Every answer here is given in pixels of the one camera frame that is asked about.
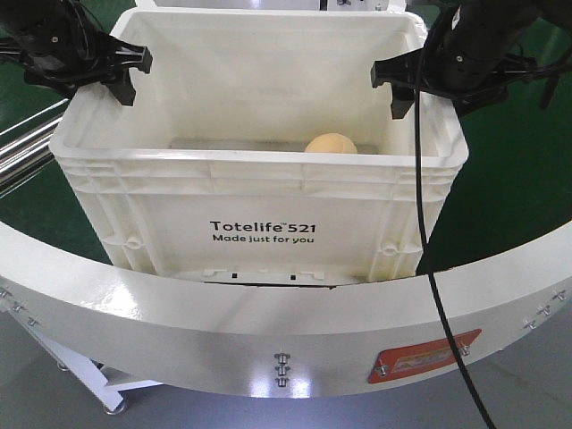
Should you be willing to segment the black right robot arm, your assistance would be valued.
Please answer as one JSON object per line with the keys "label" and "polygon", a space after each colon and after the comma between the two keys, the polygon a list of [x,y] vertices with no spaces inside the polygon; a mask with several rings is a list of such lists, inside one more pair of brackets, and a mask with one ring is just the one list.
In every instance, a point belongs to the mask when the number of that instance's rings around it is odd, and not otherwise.
{"label": "black right robot arm", "polygon": [[459,116],[508,97],[509,84],[544,80],[540,107],[547,108],[559,77],[571,69],[566,50],[554,63],[512,53],[539,18],[571,31],[569,1],[465,1],[444,5],[424,45],[374,63],[373,87],[391,85],[391,116],[402,119],[420,90],[452,101]]}

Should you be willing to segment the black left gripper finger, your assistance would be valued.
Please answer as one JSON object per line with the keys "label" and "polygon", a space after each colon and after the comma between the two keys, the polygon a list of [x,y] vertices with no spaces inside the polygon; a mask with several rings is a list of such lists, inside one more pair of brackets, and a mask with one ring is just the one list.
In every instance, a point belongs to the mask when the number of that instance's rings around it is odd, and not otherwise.
{"label": "black left gripper finger", "polygon": [[146,46],[127,43],[118,38],[107,36],[105,63],[113,71],[136,68],[149,74],[153,56]]}
{"label": "black left gripper finger", "polygon": [[105,85],[121,105],[133,106],[136,90],[131,83],[129,71],[113,74],[105,80]]}

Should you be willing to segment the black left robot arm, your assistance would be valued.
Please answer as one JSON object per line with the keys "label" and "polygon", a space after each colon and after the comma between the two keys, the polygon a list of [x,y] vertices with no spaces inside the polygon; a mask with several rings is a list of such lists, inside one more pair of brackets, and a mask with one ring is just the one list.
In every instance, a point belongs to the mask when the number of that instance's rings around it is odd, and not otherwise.
{"label": "black left robot arm", "polygon": [[132,106],[130,69],[150,73],[153,57],[102,31],[79,1],[3,1],[1,61],[19,65],[24,81],[72,98],[99,82],[121,104]]}

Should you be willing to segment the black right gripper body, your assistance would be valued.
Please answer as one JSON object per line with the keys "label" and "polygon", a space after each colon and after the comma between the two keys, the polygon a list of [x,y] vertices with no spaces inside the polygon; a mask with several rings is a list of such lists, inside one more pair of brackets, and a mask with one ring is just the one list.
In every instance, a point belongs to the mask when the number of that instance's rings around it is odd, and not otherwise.
{"label": "black right gripper body", "polygon": [[445,30],[426,60],[428,82],[452,96],[460,117],[504,102],[508,85],[536,68],[533,57],[510,52],[522,32],[492,26]]}

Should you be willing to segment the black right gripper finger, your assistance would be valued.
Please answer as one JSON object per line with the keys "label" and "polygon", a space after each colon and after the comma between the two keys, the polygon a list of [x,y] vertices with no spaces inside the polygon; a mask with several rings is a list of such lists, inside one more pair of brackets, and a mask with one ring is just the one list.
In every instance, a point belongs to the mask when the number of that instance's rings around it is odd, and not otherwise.
{"label": "black right gripper finger", "polygon": [[370,79],[373,88],[384,83],[403,88],[429,88],[425,76],[425,58],[427,51],[419,48],[411,52],[385,60],[374,61]]}
{"label": "black right gripper finger", "polygon": [[391,85],[391,118],[404,119],[409,110],[415,107],[416,114],[420,113],[421,90],[399,85]]}

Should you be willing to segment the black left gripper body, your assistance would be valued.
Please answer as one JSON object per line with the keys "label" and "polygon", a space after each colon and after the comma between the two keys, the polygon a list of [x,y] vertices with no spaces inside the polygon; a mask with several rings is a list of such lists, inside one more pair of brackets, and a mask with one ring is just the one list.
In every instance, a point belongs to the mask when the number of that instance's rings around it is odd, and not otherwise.
{"label": "black left gripper body", "polygon": [[112,81],[109,60],[112,37],[92,26],[6,27],[1,58],[20,65],[24,80],[70,98],[78,88]]}

